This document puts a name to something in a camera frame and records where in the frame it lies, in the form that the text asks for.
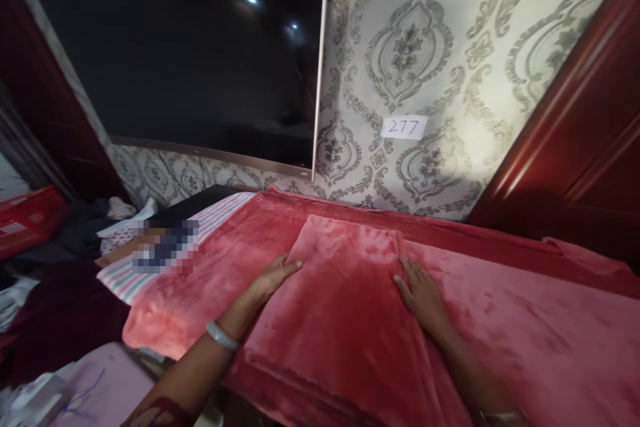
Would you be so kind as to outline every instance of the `damask pattern wallpaper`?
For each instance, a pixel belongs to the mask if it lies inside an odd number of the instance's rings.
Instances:
[[[138,205],[270,183],[362,207],[463,220],[602,0],[329,0],[315,183],[113,145],[38,0],[27,0]],[[421,141],[381,139],[428,115]]]

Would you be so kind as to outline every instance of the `tv screen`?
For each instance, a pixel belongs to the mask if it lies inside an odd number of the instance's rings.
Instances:
[[[325,0],[40,2],[115,143],[313,175]]]

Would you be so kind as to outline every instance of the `paper label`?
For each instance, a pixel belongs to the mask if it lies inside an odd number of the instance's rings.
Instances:
[[[420,115],[402,115],[385,118],[380,132],[381,137],[420,140],[425,133],[429,117]]]

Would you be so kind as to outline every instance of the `number 277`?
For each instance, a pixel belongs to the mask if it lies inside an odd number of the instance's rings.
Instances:
[[[413,131],[417,127],[418,123],[420,123],[418,120],[401,120],[401,121],[391,120],[391,121],[393,122],[393,127],[391,127],[389,129],[389,132],[398,131],[400,133],[404,133],[405,132],[405,127],[407,126],[407,124],[408,123],[412,123],[413,127],[411,127],[411,131],[409,132],[409,135],[411,135],[413,133]],[[396,128],[398,126],[398,123],[402,123],[402,128],[400,128],[400,129]]]

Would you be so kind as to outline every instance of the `silver bangle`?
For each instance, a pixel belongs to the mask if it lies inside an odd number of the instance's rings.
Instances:
[[[240,347],[240,344],[238,344],[238,342],[225,334],[222,329],[218,327],[218,324],[216,324],[213,320],[209,321],[209,323],[207,324],[207,333],[219,345],[223,346],[230,352],[235,352]]]

